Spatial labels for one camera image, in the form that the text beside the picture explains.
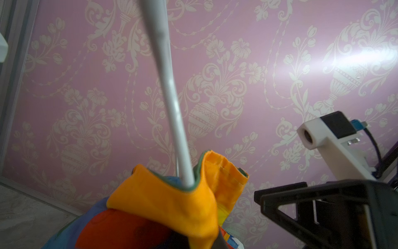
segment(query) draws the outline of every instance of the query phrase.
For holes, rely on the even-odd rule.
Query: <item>white rod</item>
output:
[[[182,186],[189,188],[194,185],[195,179],[174,83],[166,1],[140,0],[139,4],[159,72]]]
[[[178,157],[176,155],[176,177],[179,177]]]

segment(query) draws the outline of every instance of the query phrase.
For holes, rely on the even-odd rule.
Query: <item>gray floor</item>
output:
[[[0,185],[0,248],[41,248],[74,215]]]

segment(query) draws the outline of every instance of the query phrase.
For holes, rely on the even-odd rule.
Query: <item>screw hole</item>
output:
[[[304,130],[304,136],[305,136],[305,138],[307,139],[307,141],[308,141],[309,143],[312,144],[312,137],[311,137],[311,135],[308,133],[307,130]]]

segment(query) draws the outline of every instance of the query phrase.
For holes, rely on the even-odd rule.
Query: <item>red fabric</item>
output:
[[[78,249],[149,249],[165,241],[171,230],[134,214],[108,209],[94,216],[76,242]]]
[[[220,231],[225,240],[225,235],[227,234],[227,232],[222,227],[220,227]],[[225,240],[225,242],[228,249],[234,249],[230,244],[228,244],[228,240]]]

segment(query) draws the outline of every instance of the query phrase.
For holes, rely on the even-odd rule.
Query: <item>cable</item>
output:
[[[376,140],[374,139],[374,137],[372,136],[372,134],[368,130],[368,128],[363,129],[363,131],[366,133],[366,135],[368,135],[368,137],[371,140],[373,146],[375,147],[376,154],[377,154],[377,159],[378,159],[378,167],[376,168],[376,171],[373,172],[373,176],[376,179],[379,179],[381,177],[381,175],[383,174],[383,172],[385,171],[385,169],[383,169],[383,163],[382,163],[382,159],[381,159],[380,150],[378,149]]]

